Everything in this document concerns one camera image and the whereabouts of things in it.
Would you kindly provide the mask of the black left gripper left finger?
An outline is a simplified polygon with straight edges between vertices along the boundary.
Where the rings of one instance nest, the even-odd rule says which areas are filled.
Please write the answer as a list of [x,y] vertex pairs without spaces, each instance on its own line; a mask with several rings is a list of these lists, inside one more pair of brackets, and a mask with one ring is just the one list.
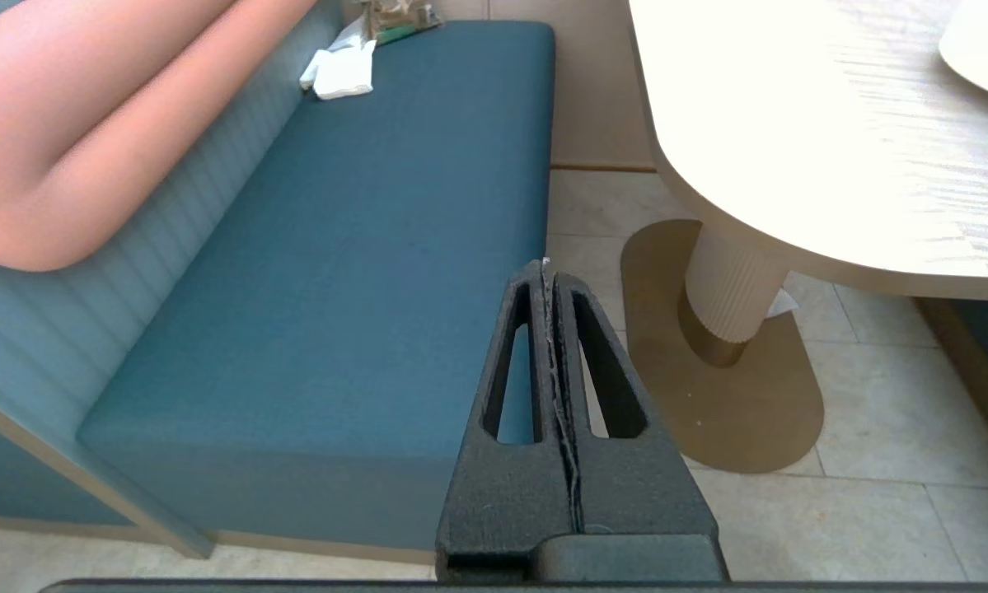
[[[546,263],[513,275],[468,418],[436,536],[441,581],[530,581],[534,553],[580,525],[574,429],[563,402]],[[530,341],[531,443],[500,442],[515,335]]]

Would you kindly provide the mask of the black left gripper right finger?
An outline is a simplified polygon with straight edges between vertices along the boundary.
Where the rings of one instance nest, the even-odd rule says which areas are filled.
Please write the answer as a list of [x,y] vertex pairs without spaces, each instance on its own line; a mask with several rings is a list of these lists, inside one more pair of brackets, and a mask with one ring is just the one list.
[[573,523],[592,535],[694,535],[719,526],[621,344],[580,278],[557,273],[551,327]]

